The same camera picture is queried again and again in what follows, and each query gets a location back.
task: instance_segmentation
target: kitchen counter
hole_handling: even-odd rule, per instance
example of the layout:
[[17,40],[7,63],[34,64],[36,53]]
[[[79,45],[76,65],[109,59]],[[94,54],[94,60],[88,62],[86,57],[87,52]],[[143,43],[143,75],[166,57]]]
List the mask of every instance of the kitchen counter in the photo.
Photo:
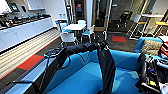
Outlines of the kitchen counter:
[[29,21],[24,20],[24,22],[19,23],[21,21],[18,20],[18,24],[13,24],[10,27],[0,28],[0,51],[15,46],[16,44],[19,44],[53,28],[52,19],[50,16]]
[[27,24],[27,23],[30,23],[30,22],[38,21],[38,20],[41,20],[41,19],[49,18],[49,17],[51,17],[51,16],[47,15],[47,16],[42,16],[42,17],[37,18],[37,19],[25,20],[23,22],[15,23],[15,24],[13,24],[9,27],[1,27],[0,30],[15,27],[15,26],[19,26],[19,25],[23,25],[23,24]]

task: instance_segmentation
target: couch cushion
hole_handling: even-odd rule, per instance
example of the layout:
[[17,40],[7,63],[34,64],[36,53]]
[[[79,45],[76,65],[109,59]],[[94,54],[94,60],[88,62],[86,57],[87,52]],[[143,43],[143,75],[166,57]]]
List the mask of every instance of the couch cushion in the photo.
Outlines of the couch cushion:
[[98,63],[90,62],[48,94],[96,94],[101,90],[100,86],[100,66]]
[[[78,54],[72,55],[70,57],[70,59],[71,59],[70,65],[65,69],[58,70],[55,73],[55,75],[53,76],[49,85],[47,86],[45,92],[48,92],[48,91],[52,90],[53,88],[58,86],[60,83],[65,81],[68,77],[70,77],[75,72],[77,72],[78,70],[80,70],[82,67],[84,67],[86,64],[89,63],[89,61],[90,61],[89,52],[79,53],[79,54],[80,55],[78,55]],[[63,67],[65,67],[68,63],[69,63],[69,58],[66,59]]]
[[[135,71],[116,68],[112,94],[139,94],[135,83]],[[99,63],[90,62],[48,94],[96,94],[102,89],[102,75]]]
[[143,44],[140,52],[144,53],[144,54],[158,56],[158,51],[159,51],[160,47],[162,46],[162,44],[163,44],[162,42],[156,42],[156,41],[145,39],[144,44]]
[[112,94],[140,94],[135,87],[138,79],[136,71],[116,68]]

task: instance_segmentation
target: white chair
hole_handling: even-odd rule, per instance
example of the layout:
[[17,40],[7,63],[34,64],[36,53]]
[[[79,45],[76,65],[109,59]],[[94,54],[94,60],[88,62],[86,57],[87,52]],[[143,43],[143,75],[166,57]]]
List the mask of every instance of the white chair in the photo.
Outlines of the white chair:
[[131,33],[129,39],[133,39],[133,38],[132,38],[132,35],[133,35],[133,33],[135,32],[135,30],[138,28],[138,25],[140,25],[140,24],[144,24],[142,31],[139,31],[139,30],[138,30],[138,32],[141,33],[141,37],[143,36],[143,31],[144,31],[144,29],[145,29],[145,26],[146,26],[147,22],[140,22],[140,21],[139,21],[140,18],[141,18],[141,15],[138,15],[138,14],[135,15],[134,23],[132,24],[131,28],[128,30],[128,32],[127,32],[127,34],[126,34],[126,35],[128,35],[129,33]]
[[90,37],[90,35],[94,33],[94,27],[95,27],[95,25],[93,25],[92,27],[90,27],[89,30],[86,30],[85,32],[82,33],[81,43],[82,43],[82,37],[83,37],[83,35],[88,36],[89,37],[89,42],[91,43],[91,37]]
[[75,41],[77,41],[77,39],[76,39],[76,37],[74,37],[74,33],[62,32],[60,34],[60,36],[61,36],[61,40],[62,40],[62,42],[61,42],[62,47],[64,47],[63,43],[66,44],[66,42],[73,42],[75,45],[77,45],[75,42]]
[[78,20],[78,24],[86,24],[85,20]]

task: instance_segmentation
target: white cabinet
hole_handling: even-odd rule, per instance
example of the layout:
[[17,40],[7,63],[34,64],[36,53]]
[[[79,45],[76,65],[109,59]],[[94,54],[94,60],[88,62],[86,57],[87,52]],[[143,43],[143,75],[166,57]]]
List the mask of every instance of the white cabinet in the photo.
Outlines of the white cabinet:
[[6,0],[0,0],[0,13],[9,13],[12,12],[9,8]]
[[36,34],[40,34],[43,32],[43,28],[40,25],[40,23],[41,23],[41,20],[33,22],[33,24],[34,24],[33,27],[35,28]]
[[28,10],[39,10],[44,9],[44,4],[42,0],[24,0],[28,7]]
[[7,48],[7,45],[4,43],[4,41],[2,41],[2,39],[0,38],[0,51],[3,51]]
[[15,26],[12,28],[14,34],[18,37],[19,41],[22,42],[29,38],[28,33],[26,32],[23,25]]
[[13,32],[12,28],[4,29],[2,30],[2,32],[5,32],[5,34],[1,35],[0,38],[8,47],[11,47],[20,42],[16,33]]
[[51,17],[42,19],[40,24],[44,31],[51,29],[53,27]]
[[33,26],[33,22],[24,24],[23,26],[26,29],[26,32],[28,33],[29,38],[34,37],[37,34]]

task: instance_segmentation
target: pillow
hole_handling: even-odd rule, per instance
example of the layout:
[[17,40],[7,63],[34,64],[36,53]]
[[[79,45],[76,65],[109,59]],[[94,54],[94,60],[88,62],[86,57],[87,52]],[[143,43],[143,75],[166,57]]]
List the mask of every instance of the pillow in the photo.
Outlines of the pillow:
[[160,47],[162,46],[162,44],[163,44],[162,42],[156,42],[156,41],[145,39],[144,44],[143,44],[140,52],[144,53],[144,54],[158,56],[158,51],[159,51]]

